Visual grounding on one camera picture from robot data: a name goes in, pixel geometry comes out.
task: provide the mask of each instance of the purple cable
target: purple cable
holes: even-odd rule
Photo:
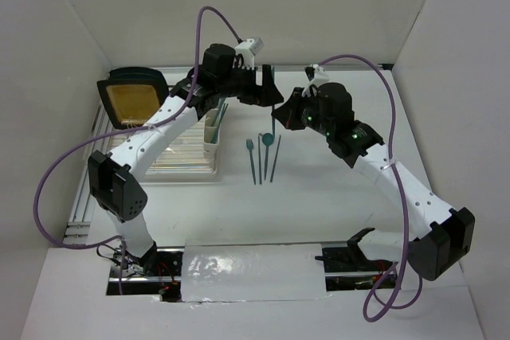
[[[236,33],[236,31],[233,29],[232,25],[226,20],[225,16],[223,16],[223,14],[220,11],[216,10],[215,8],[213,8],[211,6],[204,6],[204,7],[202,7],[200,9],[200,11],[198,12],[197,29],[196,29],[196,32],[195,32],[194,71],[193,71],[193,79],[191,81],[190,91],[188,93],[188,96],[187,96],[186,100],[184,101],[184,104],[180,107],[180,109],[178,109],[172,116],[168,117],[164,121],[160,121],[159,123],[155,123],[154,125],[156,127],[160,127],[160,126],[164,125],[165,123],[169,123],[170,121],[176,119],[182,113],[182,111],[184,111],[184,109],[186,109],[186,107],[188,106],[188,104],[191,101],[191,97],[193,96],[193,90],[194,90],[194,88],[195,88],[195,86],[197,84],[197,78],[198,78],[197,73],[198,73],[198,64],[199,64],[199,61],[200,61],[200,31],[201,31],[201,28],[202,28],[202,16],[203,16],[204,12],[206,12],[207,10],[212,11],[215,14],[217,14],[225,22],[225,24],[230,29],[232,34],[235,36],[237,41],[241,41],[241,38],[239,37],[239,35]],[[37,229],[39,230],[39,232],[41,232],[42,236],[44,238],[46,238],[46,240],[48,240],[51,244],[53,244],[53,245],[55,245],[57,247],[69,248],[69,249],[72,249],[72,250],[86,250],[86,249],[90,249],[90,248],[96,248],[97,246],[100,246],[102,244],[107,244],[107,243],[109,243],[109,242],[111,242],[113,240],[117,240],[117,239],[122,240],[122,236],[115,235],[115,236],[112,236],[112,237],[110,237],[108,239],[102,240],[101,242],[97,242],[97,243],[94,243],[94,244],[65,244],[63,241],[57,240],[57,239],[53,238],[46,231],[44,226],[42,225],[41,218],[39,217],[39,199],[41,198],[42,188],[44,187],[46,181],[48,180],[48,177],[51,175],[51,173],[55,170],[55,168],[64,159],[66,159],[68,156],[70,156],[75,151],[79,150],[82,147],[85,147],[89,143],[94,143],[95,141],[99,141],[100,139],[106,139],[106,138],[112,137],[114,135],[131,134],[131,133],[134,133],[136,131],[145,131],[148,128],[149,127],[147,127],[147,126],[145,126],[145,127],[133,127],[131,129],[126,129],[126,130],[123,130],[123,131],[112,131],[112,132],[109,132],[109,133],[104,133],[102,135],[98,135],[96,137],[91,137],[90,139],[87,139],[87,140],[83,141],[82,143],[79,143],[75,147],[73,147],[73,148],[69,149],[68,151],[66,151],[64,154],[62,154],[60,157],[58,157],[55,160],[54,163],[52,163],[49,166],[49,168],[43,174],[41,180],[39,181],[39,185],[37,185],[37,189],[36,189],[35,195],[33,197],[33,207],[32,207],[33,220],[35,221],[35,225],[37,226]],[[120,286],[120,294],[122,295],[122,287],[121,286]]]
[[[386,88],[386,91],[388,92],[388,96],[390,97],[390,105],[391,105],[391,125],[390,125],[390,137],[388,138],[388,159],[389,162],[391,162],[391,159],[393,158],[393,139],[394,139],[394,133],[395,133],[395,125],[397,123],[397,108],[395,107],[395,99],[393,96],[393,92],[391,91],[390,85],[384,78],[381,71],[379,71],[379,68],[373,63],[371,63],[369,60],[365,59],[364,57],[357,56],[357,55],[337,55],[333,57],[329,57],[328,59],[321,61],[318,63],[318,65],[325,65],[331,61],[338,60],[338,59],[355,59],[358,61],[362,61],[366,65],[368,65],[370,68],[372,68],[375,73],[377,73],[377,76],[381,79],[381,81],[384,83],[384,86]],[[403,210],[403,216],[404,216],[404,245],[402,248],[402,258],[401,258],[401,267],[400,272],[397,276],[397,281],[395,282],[394,290],[391,292],[390,298],[386,303],[384,303],[379,297],[375,295],[375,292],[381,285],[381,283],[388,277],[388,275],[395,271],[398,263],[393,263],[390,268],[388,268],[381,277],[375,282],[374,286],[370,291],[368,292],[368,296],[365,299],[365,303],[363,304],[363,317],[368,322],[377,322],[380,320],[390,309],[395,310],[401,310],[407,307],[410,307],[413,305],[419,298],[420,294],[422,293],[422,287],[423,287],[423,280],[421,276],[419,277],[419,286],[418,290],[416,292],[415,297],[408,302],[407,304],[404,304],[402,306],[393,306],[394,301],[397,299],[398,293],[400,292],[402,288],[402,281],[404,279],[404,274],[406,272],[406,265],[407,265],[407,257],[409,253],[409,210],[407,208],[407,202],[406,202],[406,192],[404,190],[404,186],[402,184],[402,179],[400,178],[400,174],[398,174],[397,166],[392,163],[391,169],[393,170],[393,174],[395,176],[395,180],[397,181],[398,186],[398,192],[400,193],[400,199],[402,201],[402,210]],[[382,304],[382,310],[376,314],[373,317],[368,316],[367,310],[368,310],[368,304],[372,298],[372,296],[375,296],[378,302]]]

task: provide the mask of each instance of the purple hose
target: purple hose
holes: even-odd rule
[[[188,106],[188,104],[191,101],[191,97],[193,96],[193,90],[194,90],[194,88],[195,88],[195,86],[197,84],[197,78],[198,78],[197,73],[198,73],[198,64],[199,64],[199,61],[200,61],[200,31],[201,31],[201,28],[202,28],[202,16],[203,16],[204,12],[206,12],[207,10],[212,11],[215,14],[217,14],[225,22],[225,24],[230,29],[232,34],[235,36],[237,41],[241,41],[241,38],[239,37],[239,35],[236,33],[236,31],[233,29],[232,25],[226,20],[225,16],[223,16],[220,11],[216,10],[215,8],[213,8],[211,6],[204,6],[204,7],[202,7],[200,9],[200,11],[198,12],[197,29],[196,29],[196,32],[195,32],[194,71],[193,71],[193,79],[191,81],[190,91],[188,93],[188,96],[187,96],[186,100],[184,101],[184,104],[180,107],[180,109],[178,109],[172,116],[170,116],[169,118],[165,119],[164,121],[160,121],[159,123],[155,123],[155,126],[157,126],[157,127],[160,127],[160,126],[164,125],[165,123],[169,123],[170,121],[176,119],[182,113],[182,111],[184,111],[184,109]],[[39,181],[39,185],[37,185],[37,189],[36,189],[35,195],[33,197],[33,207],[32,207],[32,210],[33,210],[33,220],[35,221],[35,225],[37,226],[37,229],[41,232],[42,236],[44,238],[46,238],[46,240],[48,240],[51,244],[54,244],[57,247],[69,248],[69,249],[72,249],[72,250],[86,250],[86,249],[89,249],[89,248],[96,248],[97,246],[100,246],[102,244],[107,244],[107,243],[109,243],[109,242],[111,242],[113,240],[117,240],[117,239],[122,240],[122,236],[115,235],[115,236],[112,236],[111,238],[102,240],[101,242],[94,243],[94,244],[65,244],[63,241],[57,240],[57,239],[53,238],[46,231],[44,226],[42,225],[41,218],[39,217],[39,199],[41,198],[42,188],[44,187],[46,181],[48,180],[48,177],[51,175],[51,173],[55,170],[55,168],[64,159],[66,159],[68,156],[70,156],[75,151],[77,151],[80,148],[88,145],[89,143],[94,143],[95,141],[99,141],[100,139],[106,139],[108,137],[112,137],[113,135],[131,134],[131,133],[134,133],[136,131],[145,131],[147,129],[148,129],[148,127],[133,127],[131,129],[126,129],[126,130],[123,130],[123,131],[112,131],[112,132],[109,132],[109,133],[105,133],[103,135],[98,135],[96,137],[91,137],[90,139],[87,139],[87,140],[83,141],[82,143],[79,143],[75,147],[73,147],[73,148],[69,149],[68,151],[66,151],[63,155],[58,157],[55,160],[54,163],[52,163],[49,166],[49,168],[43,174],[41,180]],[[121,286],[120,286],[120,294],[122,295],[122,287]]]
[[[321,61],[320,63],[318,63],[318,65],[325,65],[331,61],[338,60],[338,59],[355,59],[355,60],[362,61],[363,63],[368,65],[370,68],[372,68],[375,71],[375,73],[377,73],[377,76],[379,76],[381,81],[384,83],[386,91],[388,92],[388,96],[390,97],[390,105],[391,105],[390,137],[388,138],[388,159],[391,162],[391,159],[393,158],[393,139],[394,139],[394,133],[395,133],[395,125],[397,123],[397,108],[395,107],[395,99],[393,96],[393,92],[391,91],[390,85],[384,78],[381,71],[379,71],[379,68],[377,68],[377,66],[375,64],[371,63],[369,60],[367,60],[361,56],[349,55],[349,54],[337,55],[337,56],[329,57],[328,59],[326,59],[324,61]],[[393,303],[397,299],[398,293],[400,292],[400,290],[402,288],[402,281],[404,279],[404,274],[406,272],[407,257],[408,257],[408,253],[409,253],[409,248],[408,248],[408,244],[409,244],[409,210],[407,208],[406,192],[405,192],[404,186],[402,184],[402,179],[400,179],[400,174],[398,174],[397,166],[394,163],[392,163],[391,169],[393,170],[395,180],[397,181],[398,192],[400,193],[400,199],[402,201],[402,210],[403,210],[403,216],[404,216],[404,245],[402,248],[402,258],[400,261],[401,267],[400,267],[400,270],[399,270],[399,273],[397,276],[397,281],[395,282],[394,290],[391,292],[391,296],[388,299],[388,301],[386,303],[384,303],[381,299],[379,299],[379,297],[375,296],[375,298],[378,300],[378,302],[380,302],[382,304],[382,310],[373,317],[368,316],[368,313],[367,313],[368,304],[369,304],[372,296],[375,295],[375,292],[377,291],[377,288],[379,288],[381,283],[388,277],[388,275],[391,272],[395,271],[395,269],[397,267],[397,263],[393,263],[391,265],[391,267],[388,268],[388,270],[386,270],[386,272],[384,272],[381,275],[379,280],[377,280],[377,282],[375,282],[372,289],[370,289],[370,291],[368,292],[368,296],[365,299],[365,303],[363,304],[363,317],[368,322],[377,322],[390,309],[401,310],[401,309],[410,307],[412,304],[414,304],[418,300],[420,294],[422,293],[423,280],[420,276],[418,291],[417,291],[415,297],[407,304],[404,304],[402,306],[393,306]]]

